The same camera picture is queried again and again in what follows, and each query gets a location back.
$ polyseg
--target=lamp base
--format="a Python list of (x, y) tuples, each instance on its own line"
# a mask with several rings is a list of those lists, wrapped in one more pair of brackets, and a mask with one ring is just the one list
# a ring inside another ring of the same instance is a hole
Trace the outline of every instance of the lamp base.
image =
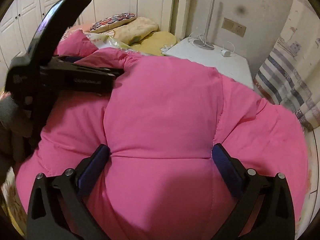
[(212, 43), (209, 43), (209, 42), (203, 43), (201, 40), (194, 40), (193, 44), (196, 45), (199, 48), (202, 48), (202, 49), (207, 49), (207, 50), (213, 50), (214, 49)]

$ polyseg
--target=embroidered pillow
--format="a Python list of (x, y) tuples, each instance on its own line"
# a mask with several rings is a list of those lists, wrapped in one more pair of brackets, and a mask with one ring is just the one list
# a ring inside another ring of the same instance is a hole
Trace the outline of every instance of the embroidered pillow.
[(113, 15), (107, 19), (101, 20), (96, 22), (94, 25), (91, 26), (90, 31), (91, 33), (102, 33), (116, 27), (122, 26), (127, 24), (128, 22), (133, 21), (136, 18), (136, 15), (133, 13), (122, 13)]

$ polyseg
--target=beige pillow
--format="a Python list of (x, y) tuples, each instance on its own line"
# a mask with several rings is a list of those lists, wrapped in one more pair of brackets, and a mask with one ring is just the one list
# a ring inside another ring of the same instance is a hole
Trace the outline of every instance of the beige pillow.
[(133, 21), (136, 18), (134, 13), (122, 13), (113, 15), (107, 19), (96, 22), (91, 26), (89, 32), (91, 33), (102, 33), (121, 25), (127, 24), (128, 22)]
[(132, 43), (141, 41), (149, 33), (157, 31), (158, 29), (159, 25), (154, 21), (145, 17), (138, 17), (126, 25), (104, 32), (103, 34), (112, 36), (127, 45), (131, 45)]

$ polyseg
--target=white wardrobe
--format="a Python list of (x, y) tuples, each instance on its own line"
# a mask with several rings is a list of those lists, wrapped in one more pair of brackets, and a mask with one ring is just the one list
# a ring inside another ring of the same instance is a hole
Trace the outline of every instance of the white wardrobe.
[(0, 90), (10, 61), (26, 53), (42, 19), (59, 0), (14, 0), (0, 22)]

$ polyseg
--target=stitched seam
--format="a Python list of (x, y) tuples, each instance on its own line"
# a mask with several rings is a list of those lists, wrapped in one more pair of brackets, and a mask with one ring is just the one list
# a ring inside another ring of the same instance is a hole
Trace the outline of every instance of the stitched seam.
[(220, 121), (221, 121), (221, 117), (223, 115), (223, 110), (224, 110), (224, 94), (223, 94), (223, 80), (221, 79), (221, 85), (222, 85), (222, 112), (219, 116), (219, 120), (218, 120), (218, 124), (217, 124), (217, 128), (216, 128), (216, 132), (215, 132), (215, 135), (213, 137), (213, 143), (215, 142), (215, 139), (217, 137), (217, 133), (218, 133), (218, 128), (220, 126)]
[(43, 168), (45, 168), (50, 175), (52, 175), (52, 172), (43, 164), (43, 159), (42, 159), (42, 157), (41, 157), (40, 155), (38, 155), (38, 156), (39, 156), (39, 159), (41, 160), (41, 166), (42, 166)]
[(111, 99), (111, 96), (109, 97), (108, 104), (107, 104), (106, 107), (104, 107), (104, 109), (103, 109), (103, 118), (102, 118), (103, 135), (104, 135), (104, 137), (106, 138), (106, 142), (108, 142), (108, 140), (107, 140), (106, 130), (104, 129), (103, 122), (104, 122), (104, 117), (105, 117), (105, 115), (106, 115), (106, 109), (107, 109), (107, 106), (109, 105), (110, 99)]
[(132, 156), (120, 156), (114, 153), (111, 153), (113, 157), (119, 157), (119, 158), (130, 158), (130, 159), (145, 159), (145, 160), (211, 160), (212, 157), (179, 157), (179, 158), (150, 158), (150, 157), (132, 157)]

